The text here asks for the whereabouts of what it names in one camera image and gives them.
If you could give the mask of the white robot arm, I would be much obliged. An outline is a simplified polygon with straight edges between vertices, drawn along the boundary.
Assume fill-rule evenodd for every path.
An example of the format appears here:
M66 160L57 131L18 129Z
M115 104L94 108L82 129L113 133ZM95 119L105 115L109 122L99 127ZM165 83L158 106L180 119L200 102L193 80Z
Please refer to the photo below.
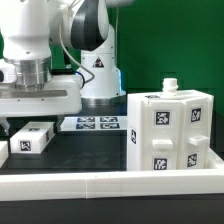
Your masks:
M51 70L50 47L93 51L109 34L108 9L135 0L0 0L0 126L14 117L82 110L84 80Z

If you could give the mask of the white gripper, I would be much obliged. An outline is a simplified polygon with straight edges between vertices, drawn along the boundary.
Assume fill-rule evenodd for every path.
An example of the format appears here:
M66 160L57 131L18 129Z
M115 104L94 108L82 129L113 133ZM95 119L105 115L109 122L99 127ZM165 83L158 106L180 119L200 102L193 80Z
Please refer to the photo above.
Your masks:
M65 115L82 110L80 89L82 78L77 75L54 76L42 90L23 91L13 88L0 89L0 117L32 117L58 115L56 133L60 133ZM10 124L0 120L5 135L9 135Z

